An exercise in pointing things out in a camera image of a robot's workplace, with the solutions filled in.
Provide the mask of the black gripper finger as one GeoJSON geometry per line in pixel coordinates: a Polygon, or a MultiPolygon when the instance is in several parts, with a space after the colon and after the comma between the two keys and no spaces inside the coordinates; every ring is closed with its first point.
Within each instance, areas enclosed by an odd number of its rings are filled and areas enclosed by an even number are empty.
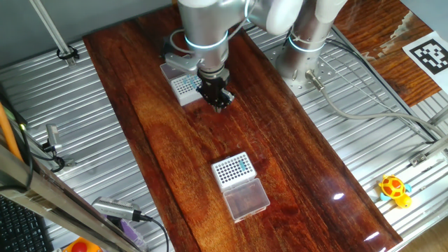
{"type": "Polygon", "coordinates": [[[218,96],[205,96],[206,102],[211,105],[215,112],[220,113],[222,111],[223,99],[220,95],[218,96]]]}
{"type": "Polygon", "coordinates": [[[233,93],[231,93],[231,91],[223,88],[220,91],[218,98],[219,98],[218,111],[222,111],[233,102],[235,96],[233,93]]]}

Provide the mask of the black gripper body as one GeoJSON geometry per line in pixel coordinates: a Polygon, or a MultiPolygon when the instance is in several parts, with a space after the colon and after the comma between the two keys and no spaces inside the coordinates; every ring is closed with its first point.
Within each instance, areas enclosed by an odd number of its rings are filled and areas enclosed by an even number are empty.
{"type": "Polygon", "coordinates": [[[230,80],[230,72],[221,71],[219,73],[206,73],[204,71],[199,71],[198,77],[201,80],[201,83],[196,91],[198,91],[203,98],[205,96],[218,96],[220,91],[223,88],[226,88],[230,80]]]}

